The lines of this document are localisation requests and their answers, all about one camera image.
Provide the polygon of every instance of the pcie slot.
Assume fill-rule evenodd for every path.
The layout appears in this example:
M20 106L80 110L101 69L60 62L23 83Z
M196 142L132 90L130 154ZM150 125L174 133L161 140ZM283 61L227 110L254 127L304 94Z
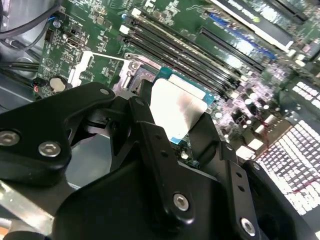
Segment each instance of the pcie slot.
M230 17L236 19L241 24L249 28L256 35L276 46L282 51L288 53L289 48L294 43L293 37L269 22L259 13L249 7L244 1L241 0L209 0L213 4L217 5L223 11L230 15Z
M149 30L152 33L162 34L167 39L172 40L175 43L176 46L180 46L180 47L184 48L185 50L188 50L189 52L193 53L197 58L203 59L204 61L208 62L211 66L214 66L215 68L219 69L220 71L222 71L223 73L227 74L228 76L230 76L230 77L232 77L234 79L240 80L240 78L237 75L235 75L233 72L231 72L230 70L222 67L220 64L218 64L214 60L210 59L209 57L204 55L202 52L200 52L197 48L195 48L192 45L189 45L189 44L183 42L182 40L178 39L176 36L174 36L171 33L167 32L165 29L162 29L157 24L155 24L155 23L151 22L150 20L144 18L143 16L141 16L141 14L142 14L142 12L140 10L138 10L137 8L134 8L132 10L132 16L134 17L134 19L136 20L136 22L138 24L140 24L140 25L143 24L144 26L148 27Z
M244 53L242 53L241 51L239 51L238 49L233 47L231 44L229 44L228 42L224 41L222 38L220 38L219 36L217 36L213 32L206 29L205 27L201 28L200 34L206 36L207 38L209 38L210 40L212 40L213 42L218 44L222 49L227 51L229 54L238 58L239 60L241 60L242 62L244 62L248 66L254 68L259 73L262 73L265 70L265 67L262 66L260 63L253 60L252 58L248 57L247 55L245 55Z
M303 24L308 17L286 0L265 0L297 24Z
M156 42L150 38L147 35L144 35L140 32L135 32L134 33L135 36L137 36L139 39L143 40L144 43L148 43L149 45L155 45ZM227 84L229 82L229 80L226 78L226 76L220 75L219 72L208 72L205 69L204 66L202 66L201 64L199 64L198 62L196 62L193 59L188 59L182 56L182 53L179 52L177 49L174 49L172 46L170 46L170 48L162 45L162 44L158 44L156 45L163 53L165 53L168 57L170 57L171 59L176 60L177 62L182 63L184 66L186 66L187 68L191 69L194 73L198 73L201 74L201 76L203 76L205 79L207 80L211 80L214 81L215 83L223 86L224 84Z
M179 71L180 73L195 80L196 82L202 84L209 90L212 90L219 95L223 95L227 90L226 87L223 87L220 84L213 85L212 83L208 82L209 79L204 78L200 73L197 73L197 71L193 72L192 69L186 69L185 67L181 66L177 62L174 62L167 55L162 54L160 49L158 49L158 47L155 45L149 46L143 43L143 40L137 39L136 37L132 37L129 35L124 36L122 40L126 44L135 46L136 48L141 49L142 51L150 54L151 56L154 56L155 58L159 59L160 62L163 62L164 64L166 64L168 67Z
M210 76L210 74L214 73L218 79L223 79L224 81L226 81L225 84L234 84L236 82L236 80L232 76L226 74L216 66L211 65L210 63L196 56L187 48L177 45L173 40L169 39L168 37L157 32L154 29L152 30L149 26L143 24L142 22L132 19L131 22L127 21L127 23L133 26L133 28L135 29L135 34L139 35L141 39L148 38L148 35L151 35L153 38L149 38L149 42L153 42L158 45L161 44L168 49L171 48L175 50L175 54L179 56L179 59L183 61L184 64L196 64L199 72L201 72L203 68L210 70L210 72L207 71L208 73L206 73L208 77Z
M157 21L157 19L155 19L154 17L152 17L151 15L147 14L146 12L142 11L143 13L143 17L150 20L153 24L159 26L160 28L166 30L168 33L172 34L173 36L183 40L186 44L188 44L189 46L191 46L192 48L197 49L201 54L203 54L204 56L206 56L207 58L211 59L212 61L216 62L217 64L221 65L223 68L226 68L227 70L233 72L235 75L237 75L238 77L241 77L241 73L239 72L239 70L237 70L236 68L234 68L233 66L229 65L228 63L222 61L221 59L219 59L218 57L216 57L215 55L213 55L211 52L209 52L208 50L206 50L205 48L203 48L202 46L194 43L193 41L191 41L190 39L188 39L185 36L182 36L180 33L178 33L177 31L175 31L174 29L172 29L171 27L163 24L162 22Z

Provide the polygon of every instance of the capacitor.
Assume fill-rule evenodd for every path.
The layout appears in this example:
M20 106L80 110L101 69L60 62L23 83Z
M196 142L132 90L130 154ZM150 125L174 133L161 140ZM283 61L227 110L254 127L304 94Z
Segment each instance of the capacitor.
M68 82L61 76L56 76L50 79L50 87L57 93L67 89Z
M248 88L246 90L246 94L249 96L251 99L255 99L257 97L257 94L252 90L252 88Z
M227 130L226 128L223 128L223 129L221 129L221 132L222 132L225 139L229 138L229 133L230 133L229 130Z
M270 108L270 106L262 98L259 98L257 101L261 104L264 110L268 110Z
M234 114L232 114L233 121L241 125L244 129L248 127L252 123L250 118L241 110L237 110Z
M214 116L217 118L217 119L221 119L223 117L223 114L219 111L217 111Z
M253 103L250 104L250 105L247 105L246 107L248 108L249 112L252 115L257 115L258 114L258 107L256 105L254 105Z
M242 99L243 99L245 105L252 104L252 99L247 94L243 94Z

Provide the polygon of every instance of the ram slot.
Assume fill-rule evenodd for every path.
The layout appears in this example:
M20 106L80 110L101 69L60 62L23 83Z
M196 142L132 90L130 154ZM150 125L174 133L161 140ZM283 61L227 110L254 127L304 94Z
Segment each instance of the ram slot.
M152 15L147 14L146 12L142 11L143 17L148 19L149 21L151 21L153 24L157 25L158 27L166 30L168 33L170 33L171 35L173 35L174 37L182 40L183 42L185 42L186 44L188 44L190 47L197 49L201 54L203 54L204 56L206 56L207 58L211 59L212 61L216 62L217 64L221 65L223 68L231 71L232 73L234 73L235 75L237 75L238 77L241 77L241 72L239 72L238 69L234 68L233 66L229 65L227 62L222 61L221 59L219 59L218 57L216 57L215 55L213 55L211 52L209 52L208 50L206 50L205 48L203 48L202 46L196 44L195 42L191 41L190 39L188 39L187 37L181 35L179 32L175 31L174 29L172 29L171 27L163 24L162 22L159 22L157 19L155 19L154 17L152 17Z
M283 15L294 21L296 24L302 25L308 20L308 17L291 3L286 0L265 0L271 6L275 7Z
M143 39L143 42L148 43L149 45L155 45L157 43L154 39L152 39L151 37L143 33L135 32L134 35L136 35L139 39ZM183 52L175 49L174 47L172 46L167 47L163 44L158 44L157 47L161 49L162 52L166 53L170 58L175 59L177 62L182 63L184 66L188 67L189 69L193 69L194 72L197 71L198 73L201 73L201 75L205 76L206 79L212 79L212 81L222 86L229 83L229 79L226 78L227 76L220 75L219 72L210 71L210 69L206 69L205 66L203 66L201 63L191 58L185 57Z
M241 62L247 64L251 68L255 69L257 72L262 73L265 70L265 67L262 66L260 63L257 61L253 60L252 58L248 57L238 49L236 49L234 46L231 44L227 43L224 41L222 38L214 34L213 32L209 31L205 27L202 27L200 30L200 34L204 35L211 41L215 42L218 44L223 50L228 52L230 55L238 58Z
M163 37L166 37L168 40L173 41L176 46L179 46L179 47L185 49L186 51L189 51L190 53L192 53L198 59L203 59L204 61L209 63L212 67L215 67L215 68L219 69L219 71L227 74L228 76L230 76L230 77L232 77L232 78L234 78L236 80L241 80L233 72L231 72L230 70L224 68L223 66L221 66L217 62L215 62L212 59L210 59L209 57L207 57L206 55L201 53L197 48L195 48L195 47L193 47L191 45L188 45L187 43L185 43L182 40L178 39L176 36L172 35L171 33L165 31L164 29L162 29L158 25L154 24L150 20L144 18L140 14L142 14L142 12L140 10L138 10L137 8L134 8L132 10L132 16L134 17L135 20L137 20L136 23L140 27L142 27L142 25L143 25L144 28L148 28L149 31L152 32L152 33L162 34Z
M221 71L220 69L216 68L215 66L210 65L206 61L195 57L192 52L187 49L183 49L177 46L174 42L170 39L166 39L162 35L156 34L154 32L150 32L148 29L138 29L135 28L134 34L139 36L140 38L146 38L147 41L160 45L163 48L168 50L168 53L171 54L173 57L178 58L186 65L196 66L199 72L203 72L206 74L207 77L210 75L214 75L217 79L225 81L225 84L235 83L235 80Z
M163 53L161 49L158 48L158 46L154 44L148 45L144 42L143 39L139 39L136 36L129 36L129 35L123 36L122 41L126 44L130 44L131 46L137 49L142 50L143 52L147 53L150 56L153 56L154 58L157 58L159 62L164 63L168 67L177 70L178 72L184 74L188 78L196 81L197 83L205 86L209 90L221 96L223 96L228 90L228 88L225 86L211 83L210 79L204 77L196 69L186 68L182 64L179 64L179 62L174 61L167 54Z

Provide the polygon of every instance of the silver screw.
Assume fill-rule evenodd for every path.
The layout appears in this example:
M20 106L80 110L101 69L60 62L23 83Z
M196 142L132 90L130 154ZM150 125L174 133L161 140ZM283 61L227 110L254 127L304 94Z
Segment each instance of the silver screw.
M226 144L226 148L229 149L230 151L233 150L232 146L230 144L228 144L228 143Z
M104 95L109 95L108 90L105 90L105 89L103 89L103 88L100 89L100 92L101 92L102 94L104 94Z
M259 166L258 164L256 164L255 162L253 163L253 167L254 167L255 169L257 169L258 171L260 170L260 166Z
M144 105L145 105L145 104L144 104L140 99L138 99L138 98L137 98L135 101L136 101L139 105L141 105L141 106L144 106Z
M13 146L20 141L20 136L14 131L0 131L0 146Z
M189 209L189 202L185 196L177 193L173 196L174 205L181 211L187 211Z
M249 234L251 237L254 237L256 235L255 227L248 219L241 218L240 223L247 234Z
M55 158L61 152L60 146L52 141L46 141L39 145L39 153L44 157Z
M54 26L56 29L59 29L59 28L61 28L61 22L58 21L58 20L54 20L54 21L53 21L53 26Z
M129 53L127 53L127 54L125 55L125 58L128 59L128 60L130 60L130 59L131 59L131 55L130 55Z
M132 62L132 63L131 63L131 68L132 68L133 70L137 70L138 67L139 67L139 64L138 64L138 63L136 63L136 62Z

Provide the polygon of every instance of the cable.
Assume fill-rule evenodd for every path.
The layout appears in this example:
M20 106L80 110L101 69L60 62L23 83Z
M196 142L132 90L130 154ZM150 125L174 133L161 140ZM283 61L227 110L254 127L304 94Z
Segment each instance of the cable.
M35 19L31 20L30 22L27 22L21 26L18 26L14 29L0 32L0 39L7 39L16 37L20 34L24 34L25 32L28 32L29 30L33 29L43 21L47 21L56 11L59 10L61 6L62 0L56 0L54 5L47 11L45 11L40 16L36 17ZM3 16L3 4L2 1L0 1L0 11L2 10L2 16Z
M11 42L11 45L12 45L13 47L16 47L17 49L18 49L18 48L24 48L24 47L26 47L23 43L21 43L21 42L18 41L18 40L13 40L13 41ZM37 60L38 62L40 62L41 56L38 55L38 54L37 54L36 52L34 52L33 50L31 50L31 49L26 50L25 53L28 54L30 57L34 58L35 60Z
M25 67L25 68L38 68L38 63L23 62L23 61L2 61L0 62L1 67L14 66L14 67Z
M23 67L23 66L2 66L1 69L8 69L11 71L31 72L31 73L38 72L37 68Z
M7 48L11 49L11 50L15 50L15 51L28 51L31 48L33 48L39 41L40 39L43 37L43 35L47 32L48 28L50 26L50 23L47 22L44 25L44 28L42 29L42 31L40 32L39 36L28 46L22 47L22 48L17 48L15 46L12 46L11 44L7 43L6 40L0 39L0 42L5 45Z
M13 80L14 82L16 82L18 84L21 84L25 87L31 88L32 90L35 87L35 84L31 80L13 72L13 71L0 68L0 74L3 74L4 76L10 78L11 80Z

